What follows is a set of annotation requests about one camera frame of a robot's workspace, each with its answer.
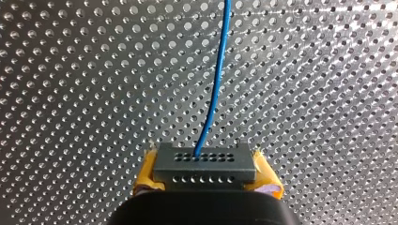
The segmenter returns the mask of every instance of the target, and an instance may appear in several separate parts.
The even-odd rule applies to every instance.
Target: metal surface
[[[149,140],[193,147],[220,1],[0,3],[0,218],[105,224]],[[397,224],[397,2],[234,1],[207,146],[264,149],[305,224]]]
[[[192,155],[193,148],[162,143],[153,168],[154,180],[167,189],[243,189],[255,180],[252,152],[246,143],[234,148],[203,148],[200,157]]]

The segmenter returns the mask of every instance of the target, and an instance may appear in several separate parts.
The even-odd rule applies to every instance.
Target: hole
[[[166,10],[167,13],[170,13],[174,10],[172,5],[167,5],[164,9]]]
[[[153,13],[156,12],[156,8],[155,8],[154,6],[152,6],[152,5],[150,5],[150,6],[147,8],[147,10],[148,10],[148,12],[149,12],[150,14],[153,14]]]
[[[228,183],[234,183],[235,177],[234,176],[230,176],[228,177],[228,179],[226,180]]]
[[[190,179],[187,176],[181,178],[182,183],[187,183]]]
[[[173,182],[178,183],[180,181],[179,176],[173,176]]]
[[[223,176],[220,176],[219,177],[219,183],[224,183],[226,181],[226,179],[225,179],[225,177],[223,177]]]
[[[200,9],[202,9],[202,11],[206,11],[208,9],[208,4],[202,3],[202,5],[200,5]]]

